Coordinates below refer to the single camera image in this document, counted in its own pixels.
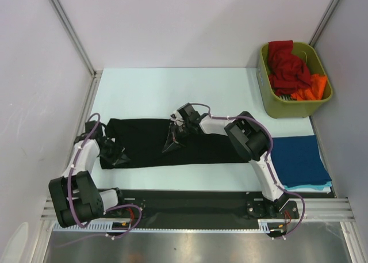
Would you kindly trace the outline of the black t shirt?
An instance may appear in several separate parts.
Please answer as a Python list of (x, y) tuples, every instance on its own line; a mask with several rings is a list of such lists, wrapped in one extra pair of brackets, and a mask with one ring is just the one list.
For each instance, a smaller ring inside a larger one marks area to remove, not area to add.
[(192, 164), (243, 163), (227, 136), (173, 135), (167, 119), (110, 119), (105, 133), (126, 158), (100, 158), (102, 169), (132, 169)]

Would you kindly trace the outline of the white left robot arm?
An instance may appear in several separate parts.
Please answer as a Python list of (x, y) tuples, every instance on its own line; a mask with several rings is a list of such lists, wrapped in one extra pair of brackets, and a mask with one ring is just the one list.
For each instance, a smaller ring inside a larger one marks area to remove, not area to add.
[(76, 142), (63, 175), (48, 184), (56, 218), (62, 228), (75, 225), (84, 228), (107, 211), (116, 217), (126, 213), (127, 202), (121, 190), (99, 191), (93, 181), (90, 172), (99, 153), (94, 139)]

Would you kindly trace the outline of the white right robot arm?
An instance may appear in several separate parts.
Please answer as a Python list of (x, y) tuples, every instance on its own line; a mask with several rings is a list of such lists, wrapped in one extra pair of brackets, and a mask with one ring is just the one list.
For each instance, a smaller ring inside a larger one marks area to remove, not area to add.
[(196, 110), (189, 114), (177, 111), (171, 117), (163, 153), (184, 147), (189, 136), (195, 134), (226, 136), (240, 158), (252, 164), (266, 200), (266, 213), (272, 218), (278, 218), (286, 211), (289, 198), (271, 162), (271, 135), (249, 112), (220, 117), (211, 113), (199, 114)]

